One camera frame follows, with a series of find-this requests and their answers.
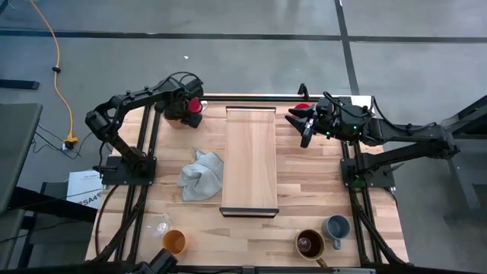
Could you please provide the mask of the dark grey desk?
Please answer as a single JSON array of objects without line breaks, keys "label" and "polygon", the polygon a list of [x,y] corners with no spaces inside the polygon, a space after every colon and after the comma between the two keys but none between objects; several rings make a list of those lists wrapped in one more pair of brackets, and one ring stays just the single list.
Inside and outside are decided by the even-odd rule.
[{"label": "dark grey desk", "polygon": [[0,214],[8,208],[17,186],[42,104],[0,104]]}]

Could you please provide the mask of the brown ceramic mug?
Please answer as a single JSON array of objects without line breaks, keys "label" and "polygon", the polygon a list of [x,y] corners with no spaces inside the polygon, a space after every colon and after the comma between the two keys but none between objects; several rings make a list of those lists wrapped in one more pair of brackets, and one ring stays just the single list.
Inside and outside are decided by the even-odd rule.
[{"label": "brown ceramic mug", "polygon": [[314,261],[321,268],[328,265],[322,258],[325,250],[323,237],[315,230],[306,229],[297,233],[294,239],[295,248],[300,256],[309,261]]}]

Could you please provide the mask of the yellow plug with adapter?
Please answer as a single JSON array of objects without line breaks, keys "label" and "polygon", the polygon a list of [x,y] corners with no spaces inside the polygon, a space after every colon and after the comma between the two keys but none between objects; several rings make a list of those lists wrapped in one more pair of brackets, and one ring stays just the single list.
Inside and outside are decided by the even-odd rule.
[{"label": "yellow plug with adapter", "polygon": [[79,138],[74,136],[72,133],[69,133],[66,139],[63,141],[62,149],[63,150],[72,150],[76,144],[78,144]]}]

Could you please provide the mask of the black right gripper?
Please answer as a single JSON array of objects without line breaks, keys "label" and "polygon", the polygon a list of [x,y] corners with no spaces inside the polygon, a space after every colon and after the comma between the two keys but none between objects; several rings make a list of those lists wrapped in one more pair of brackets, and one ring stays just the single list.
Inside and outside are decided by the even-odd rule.
[{"label": "black right gripper", "polygon": [[293,116],[286,116],[285,119],[301,134],[302,148],[307,148],[317,133],[328,139],[334,135],[339,113],[330,100],[321,98],[307,109],[290,108],[288,112]]}]

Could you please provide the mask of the clear glass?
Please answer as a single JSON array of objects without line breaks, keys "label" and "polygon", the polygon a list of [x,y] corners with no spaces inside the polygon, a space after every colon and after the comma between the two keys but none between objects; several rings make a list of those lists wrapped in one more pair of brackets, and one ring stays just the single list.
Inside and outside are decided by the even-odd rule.
[{"label": "clear glass", "polygon": [[170,216],[167,213],[150,216],[146,219],[145,227],[152,237],[162,237],[171,229]]}]

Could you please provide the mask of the grey ceramic mug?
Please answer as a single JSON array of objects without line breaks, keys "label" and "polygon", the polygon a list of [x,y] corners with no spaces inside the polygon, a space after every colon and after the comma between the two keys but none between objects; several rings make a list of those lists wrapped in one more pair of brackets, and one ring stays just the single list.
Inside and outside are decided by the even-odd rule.
[{"label": "grey ceramic mug", "polygon": [[331,241],[333,249],[340,250],[341,241],[348,237],[351,226],[343,215],[332,215],[323,221],[321,230],[323,235]]}]

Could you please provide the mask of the orange plastic cup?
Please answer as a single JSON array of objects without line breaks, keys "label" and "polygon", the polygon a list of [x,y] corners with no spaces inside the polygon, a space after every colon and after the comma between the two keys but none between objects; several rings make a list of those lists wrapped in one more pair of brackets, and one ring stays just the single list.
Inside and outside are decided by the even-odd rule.
[{"label": "orange plastic cup", "polygon": [[162,237],[162,247],[173,255],[179,255],[187,248],[186,235],[176,229],[170,230]]}]

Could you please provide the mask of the black blocky object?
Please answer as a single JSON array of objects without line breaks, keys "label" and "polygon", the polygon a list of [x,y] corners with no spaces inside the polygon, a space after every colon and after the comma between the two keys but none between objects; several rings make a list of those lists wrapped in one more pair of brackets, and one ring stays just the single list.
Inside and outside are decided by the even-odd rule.
[{"label": "black blocky object", "polygon": [[149,262],[140,262],[129,274],[171,274],[178,259],[168,250],[161,249]]}]

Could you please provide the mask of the black desk foot beam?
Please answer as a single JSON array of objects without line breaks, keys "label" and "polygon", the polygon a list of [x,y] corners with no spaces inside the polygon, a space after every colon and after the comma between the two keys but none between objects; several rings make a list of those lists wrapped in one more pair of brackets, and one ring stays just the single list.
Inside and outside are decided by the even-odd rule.
[{"label": "black desk foot beam", "polygon": [[67,201],[65,198],[54,198],[19,186],[14,188],[6,203],[6,209],[24,209],[86,222],[92,222],[97,215],[97,210],[91,207]]}]

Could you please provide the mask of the white printed booklet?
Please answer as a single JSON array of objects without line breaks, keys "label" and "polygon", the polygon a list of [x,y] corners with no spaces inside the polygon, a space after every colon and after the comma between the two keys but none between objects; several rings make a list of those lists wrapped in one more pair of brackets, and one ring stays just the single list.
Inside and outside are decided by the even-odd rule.
[{"label": "white printed booklet", "polygon": [[69,202],[98,209],[102,192],[103,185],[97,171],[84,170],[69,174],[66,197]]}]

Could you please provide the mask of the black floor bar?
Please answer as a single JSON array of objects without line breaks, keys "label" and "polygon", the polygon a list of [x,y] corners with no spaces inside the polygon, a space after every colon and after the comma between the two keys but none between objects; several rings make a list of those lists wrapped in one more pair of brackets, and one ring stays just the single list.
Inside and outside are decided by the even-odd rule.
[{"label": "black floor bar", "polygon": [[38,81],[0,79],[0,88],[37,90],[39,86]]}]

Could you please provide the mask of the magenta mug with clear handle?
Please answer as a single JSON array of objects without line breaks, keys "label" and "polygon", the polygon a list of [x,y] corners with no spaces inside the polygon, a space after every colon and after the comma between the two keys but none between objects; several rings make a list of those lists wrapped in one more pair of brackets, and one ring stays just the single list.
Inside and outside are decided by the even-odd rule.
[{"label": "magenta mug with clear handle", "polygon": [[190,113],[201,113],[208,107],[208,101],[201,98],[194,97],[188,103],[187,110]]}]

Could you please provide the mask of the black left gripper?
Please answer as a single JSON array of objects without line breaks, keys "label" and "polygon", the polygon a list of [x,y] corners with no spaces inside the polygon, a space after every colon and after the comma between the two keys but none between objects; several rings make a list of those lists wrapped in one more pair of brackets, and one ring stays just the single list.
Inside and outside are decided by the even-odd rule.
[{"label": "black left gripper", "polygon": [[[195,97],[202,97],[204,95],[203,82],[199,79],[193,79],[186,84],[177,82],[177,90],[170,96],[164,109],[164,118],[168,120],[184,119],[187,115],[188,105],[188,90],[189,99]],[[190,113],[186,117],[187,125],[192,128],[197,128],[202,122],[202,115],[200,113]]]}]

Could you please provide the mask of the dark metal table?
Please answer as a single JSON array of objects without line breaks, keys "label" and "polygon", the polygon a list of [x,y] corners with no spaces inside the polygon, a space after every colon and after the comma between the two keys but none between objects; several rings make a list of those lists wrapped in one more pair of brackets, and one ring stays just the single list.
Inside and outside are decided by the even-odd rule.
[{"label": "dark metal table", "polygon": [[487,190],[487,95],[441,122],[452,133],[460,152],[448,161],[450,172],[459,183],[466,208],[445,215],[448,222],[487,222],[487,201],[477,188]]}]

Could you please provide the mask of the grey waffle cloth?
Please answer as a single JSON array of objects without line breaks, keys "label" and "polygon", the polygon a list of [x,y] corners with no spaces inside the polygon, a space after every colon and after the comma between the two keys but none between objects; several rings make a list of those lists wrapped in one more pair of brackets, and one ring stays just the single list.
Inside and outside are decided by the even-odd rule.
[{"label": "grey waffle cloth", "polygon": [[214,152],[205,153],[196,148],[193,155],[193,162],[182,168],[177,181],[185,202],[210,199],[223,187],[223,160]]}]

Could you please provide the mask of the wooden shelf with black frame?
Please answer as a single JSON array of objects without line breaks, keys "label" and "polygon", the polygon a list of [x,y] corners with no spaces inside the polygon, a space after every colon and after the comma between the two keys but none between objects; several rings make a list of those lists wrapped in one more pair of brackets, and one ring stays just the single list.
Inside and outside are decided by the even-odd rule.
[{"label": "wooden shelf with black frame", "polygon": [[226,108],[226,146],[220,213],[274,218],[277,201],[275,107]]}]

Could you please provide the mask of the black aluminium rig frame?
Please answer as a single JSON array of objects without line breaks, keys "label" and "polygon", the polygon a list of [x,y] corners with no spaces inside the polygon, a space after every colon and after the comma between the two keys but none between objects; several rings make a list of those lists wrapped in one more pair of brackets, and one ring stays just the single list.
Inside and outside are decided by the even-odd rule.
[{"label": "black aluminium rig frame", "polygon": [[[322,95],[304,101],[292,94],[208,94],[209,107],[197,129],[172,128],[163,118],[155,144],[157,170],[148,187],[135,261],[150,261],[162,248],[162,236],[154,236],[159,217],[168,214],[171,228],[182,231],[189,244],[177,256],[181,272],[214,272],[213,269],[254,267],[262,273],[325,273],[314,261],[298,255],[292,241],[304,229],[320,232],[321,222],[331,215],[344,215],[352,224],[341,250],[326,241],[323,258],[336,268],[359,267],[349,193],[342,184],[339,141],[315,136],[308,148],[300,148],[298,132],[285,120],[288,109],[311,104]],[[193,161],[193,148],[215,152],[224,158],[227,105],[276,107],[275,142],[277,202],[274,218],[223,217],[221,193],[201,202],[184,202],[177,178]],[[402,260],[409,261],[399,214],[393,197],[382,189],[369,190],[376,228]]]}]

